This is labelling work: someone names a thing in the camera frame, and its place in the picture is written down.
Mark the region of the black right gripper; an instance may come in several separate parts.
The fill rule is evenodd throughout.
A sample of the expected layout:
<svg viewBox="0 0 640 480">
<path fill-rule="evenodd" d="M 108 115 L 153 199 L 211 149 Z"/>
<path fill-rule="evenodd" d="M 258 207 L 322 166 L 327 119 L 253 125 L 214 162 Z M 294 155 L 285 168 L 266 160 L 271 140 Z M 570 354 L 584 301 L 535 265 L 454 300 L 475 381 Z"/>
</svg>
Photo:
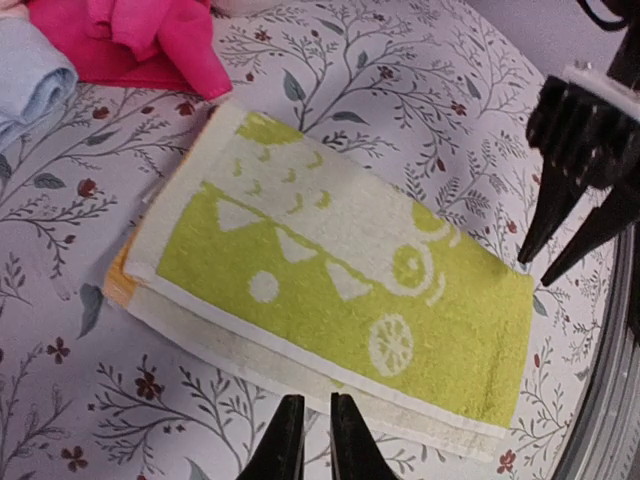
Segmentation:
<svg viewBox="0 0 640 480">
<path fill-rule="evenodd" d="M 639 220 L 639 3 L 607 1 L 617 22 L 602 20 L 586 1 L 579 5 L 601 29 L 627 31 L 606 74 L 570 66 L 540 91 L 526 137 L 543 168 L 518 261 L 535 259 L 587 188 L 611 191 L 546 270 L 543 286 Z"/>
</svg>

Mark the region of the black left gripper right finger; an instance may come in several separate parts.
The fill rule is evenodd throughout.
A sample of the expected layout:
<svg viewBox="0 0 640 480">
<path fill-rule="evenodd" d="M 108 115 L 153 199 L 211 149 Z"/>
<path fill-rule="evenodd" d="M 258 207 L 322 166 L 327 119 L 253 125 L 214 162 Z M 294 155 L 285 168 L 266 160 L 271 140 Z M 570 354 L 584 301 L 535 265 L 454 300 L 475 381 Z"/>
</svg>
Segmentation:
<svg viewBox="0 0 640 480">
<path fill-rule="evenodd" d="M 331 471 L 340 480 L 395 480 L 354 399 L 333 393 L 330 408 Z"/>
</svg>

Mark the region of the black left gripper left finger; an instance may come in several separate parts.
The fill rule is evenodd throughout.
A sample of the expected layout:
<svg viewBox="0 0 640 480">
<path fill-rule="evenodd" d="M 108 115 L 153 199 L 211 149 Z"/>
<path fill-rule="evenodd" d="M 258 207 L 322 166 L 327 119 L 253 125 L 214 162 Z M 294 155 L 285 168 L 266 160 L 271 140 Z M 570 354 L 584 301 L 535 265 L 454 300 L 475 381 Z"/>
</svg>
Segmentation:
<svg viewBox="0 0 640 480">
<path fill-rule="evenodd" d="M 285 395 L 237 480 L 302 480 L 304 420 L 304 397 Z"/>
</svg>

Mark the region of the green crocodile pattern towel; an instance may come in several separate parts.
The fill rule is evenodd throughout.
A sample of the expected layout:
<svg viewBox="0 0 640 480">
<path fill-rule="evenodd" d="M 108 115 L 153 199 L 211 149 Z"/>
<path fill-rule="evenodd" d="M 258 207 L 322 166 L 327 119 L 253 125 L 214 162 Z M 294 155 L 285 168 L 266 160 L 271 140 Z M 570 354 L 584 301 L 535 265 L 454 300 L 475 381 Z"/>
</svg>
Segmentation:
<svg viewBox="0 0 640 480">
<path fill-rule="evenodd" d="M 511 424 L 533 280 L 349 158 L 219 106 L 104 295 L 201 359 L 488 462 Z"/>
</svg>

